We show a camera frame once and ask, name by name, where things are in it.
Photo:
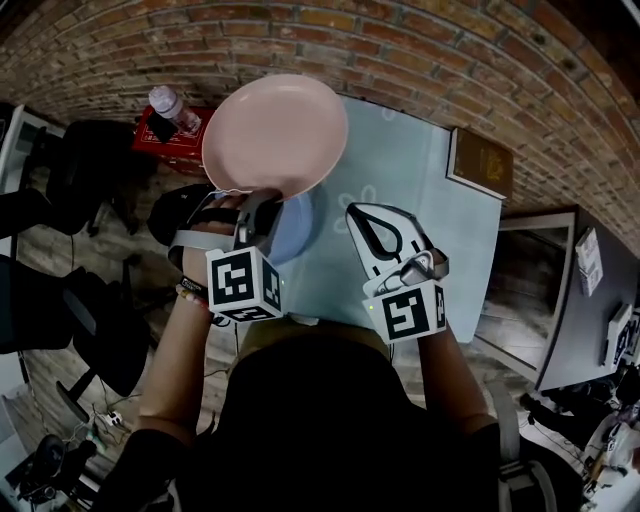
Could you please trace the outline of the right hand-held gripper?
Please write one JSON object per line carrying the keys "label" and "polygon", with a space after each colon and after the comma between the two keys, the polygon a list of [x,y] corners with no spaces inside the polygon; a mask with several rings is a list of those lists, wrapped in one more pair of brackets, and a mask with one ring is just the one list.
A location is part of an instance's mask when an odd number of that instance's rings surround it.
{"label": "right hand-held gripper", "polygon": [[[363,285],[362,305],[383,342],[391,345],[444,331],[442,280],[449,274],[449,260],[431,249],[417,218],[394,206],[353,202],[345,220],[365,273],[372,278]],[[376,227],[389,235],[393,247],[384,245]]]}

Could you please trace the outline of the person's left hand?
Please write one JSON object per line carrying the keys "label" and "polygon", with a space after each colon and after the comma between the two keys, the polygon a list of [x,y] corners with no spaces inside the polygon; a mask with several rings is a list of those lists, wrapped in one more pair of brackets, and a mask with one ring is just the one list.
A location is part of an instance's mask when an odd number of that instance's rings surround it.
{"label": "person's left hand", "polygon": [[[223,196],[210,202],[206,209],[214,210],[240,210],[246,202],[248,196],[246,194],[236,196]],[[236,221],[231,223],[219,221],[219,216],[213,218],[211,215],[204,216],[199,213],[199,222],[191,222],[189,228],[194,231],[211,232],[222,235],[233,235],[235,231]]]}

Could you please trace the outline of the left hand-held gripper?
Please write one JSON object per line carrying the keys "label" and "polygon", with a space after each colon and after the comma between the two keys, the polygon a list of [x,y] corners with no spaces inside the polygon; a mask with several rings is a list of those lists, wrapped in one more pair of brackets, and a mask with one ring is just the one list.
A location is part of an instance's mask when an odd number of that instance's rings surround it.
{"label": "left hand-held gripper", "polygon": [[236,323],[282,317],[282,280],[258,249],[272,246],[280,217],[281,192],[267,188],[248,195],[239,210],[234,239],[207,232],[177,231],[170,254],[181,262],[180,250],[201,250],[207,270],[205,286],[183,277],[177,285],[178,294],[213,315]]}

